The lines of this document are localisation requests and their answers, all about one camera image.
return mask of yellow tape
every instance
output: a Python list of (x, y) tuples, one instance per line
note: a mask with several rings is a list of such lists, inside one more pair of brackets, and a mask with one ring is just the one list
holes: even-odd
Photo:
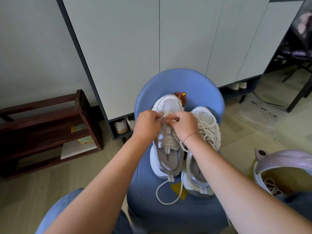
[[(172, 184), (171, 186), (171, 189), (173, 189), (173, 191), (179, 195), (180, 194), (180, 189), (181, 189), (181, 182), (178, 182), (177, 184)], [(181, 197), (180, 199), (181, 200), (184, 200), (185, 197), (188, 195), (188, 191), (183, 187), (182, 188), (182, 194), (181, 194)]]

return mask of floor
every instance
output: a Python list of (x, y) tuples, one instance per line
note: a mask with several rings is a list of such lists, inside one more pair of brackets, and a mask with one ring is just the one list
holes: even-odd
[[(286, 83), (282, 83), (284, 71), (264, 75), (256, 92), (263, 99), (286, 107), (309, 75), (298, 71)], [(312, 153), (312, 124), (309, 122), (312, 95), (302, 99), (291, 114), (276, 126), (274, 138), (240, 118), (237, 114), (240, 107), (238, 101), (239, 98), (226, 102), (220, 127), (222, 155), (238, 169), (246, 173), (255, 157), (255, 148), (267, 152), (302, 149)], [(57, 200), (88, 185), (122, 147), (121, 140), (113, 141), (105, 125), (101, 127), (105, 135), (103, 151), (0, 182), (0, 233), (34, 233), (45, 213)], [(126, 200), (123, 210), (127, 211)]]

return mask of blue chair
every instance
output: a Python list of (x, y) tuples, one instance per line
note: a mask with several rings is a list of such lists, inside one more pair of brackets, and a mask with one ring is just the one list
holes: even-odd
[[(207, 107), (221, 123), (224, 100), (218, 88), (205, 75), (190, 69), (165, 70), (148, 81), (135, 102), (135, 118), (140, 112), (152, 109), (154, 103), (165, 94), (186, 92), (186, 111), (196, 106)], [(164, 182), (152, 171), (149, 153), (144, 153), (127, 192), (128, 211), (134, 233), (161, 232), (209, 232), (218, 233), (228, 226), (225, 212), (216, 198), (199, 198), (190, 194), (184, 200), (165, 206), (156, 199), (156, 189)], [(178, 176), (174, 183), (181, 181)], [(171, 183), (160, 188), (158, 195), (163, 202), (172, 202), (177, 194)]]

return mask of red string bracelet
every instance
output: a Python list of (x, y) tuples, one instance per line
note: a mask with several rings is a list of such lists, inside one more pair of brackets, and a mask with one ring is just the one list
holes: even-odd
[(193, 135), (193, 134), (199, 134), (199, 135), (200, 135), (200, 133), (197, 133), (197, 132), (192, 133), (192, 134), (189, 134), (189, 135), (184, 139), (183, 143), (185, 142), (185, 140), (186, 140), (190, 135)]

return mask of transparent plastic bag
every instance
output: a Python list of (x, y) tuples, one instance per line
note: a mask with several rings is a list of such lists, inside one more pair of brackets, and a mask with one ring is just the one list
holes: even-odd
[(282, 107), (266, 103), (254, 94), (246, 95), (245, 100), (240, 104), (238, 113), (252, 127), (271, 136), (275, 136), (276, 125), (288, 115)]

